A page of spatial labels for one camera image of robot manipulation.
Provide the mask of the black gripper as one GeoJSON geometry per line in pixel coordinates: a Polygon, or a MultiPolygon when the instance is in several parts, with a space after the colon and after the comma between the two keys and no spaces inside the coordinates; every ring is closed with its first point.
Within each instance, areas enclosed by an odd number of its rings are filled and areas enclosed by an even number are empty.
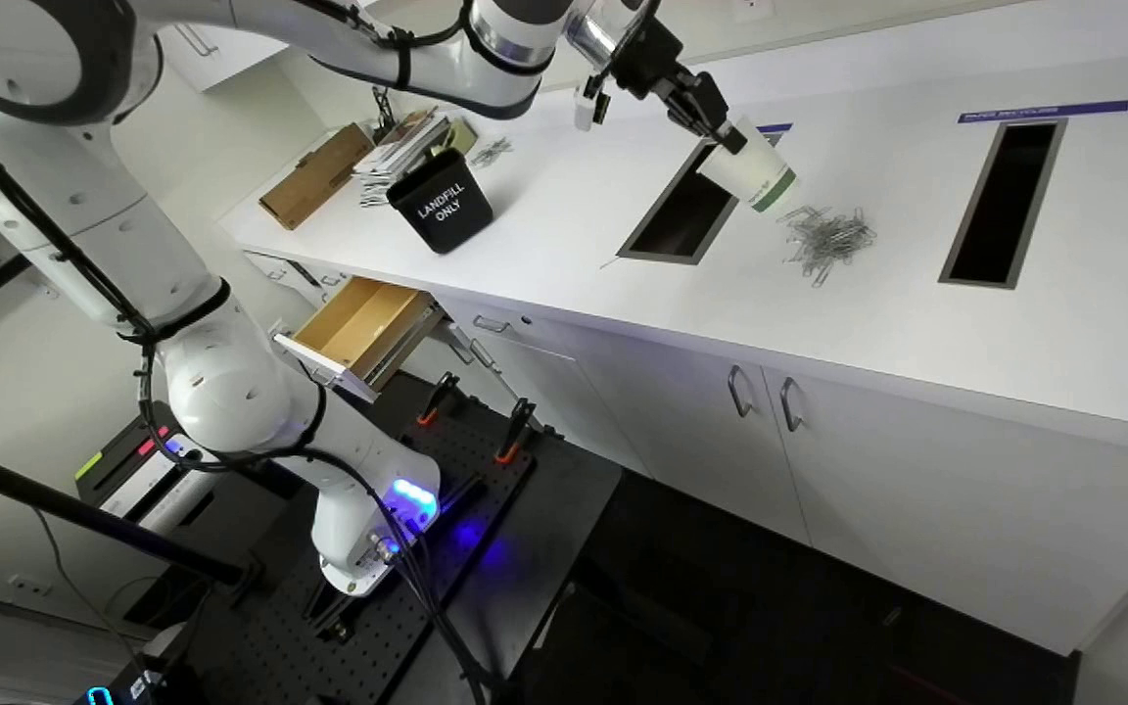
{"type": "Polygon", "coordinates": [[[721,84],[681,68],[681,39],[659,18],[659,0],[591,0],[579,10],[579,53],[591,61],[583,96],[595,120],[613,107],[604,82],[614,82],[636,96],[655,94],[681,130],[729,152],[746,147],[721,84]]]}

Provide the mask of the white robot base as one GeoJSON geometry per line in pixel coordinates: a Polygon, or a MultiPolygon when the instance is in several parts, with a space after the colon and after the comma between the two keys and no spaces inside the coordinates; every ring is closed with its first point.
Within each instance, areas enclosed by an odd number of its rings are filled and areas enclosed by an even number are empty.
{"type": "Polygon", "coordinates": [[[309,459],[319,475],[313,549],[323,574],[354,600],[374,595],[391,561],[439,519],[443,471],[420,451],[309,459]]]}

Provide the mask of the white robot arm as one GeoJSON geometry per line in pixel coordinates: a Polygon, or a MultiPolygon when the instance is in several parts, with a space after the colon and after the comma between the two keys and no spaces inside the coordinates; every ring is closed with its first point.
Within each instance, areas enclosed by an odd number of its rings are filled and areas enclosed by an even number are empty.
{"type": "Polygon", "coordinates": [[[292,94],[266,79],[247,117],[209,120],[160,44],[182,23],[262,34],[478,117],[528,112],[574,47],[681,130],[742,146],[655,0],[457,0],[430,30],[374,18],[361,0],[0,0],[0,235],[149,356],[147,387],[198,446],[271,455],[324,496],[437,487],[439,464],[292,363],[238,293],[219,218],[285,163],[292,94]]]}

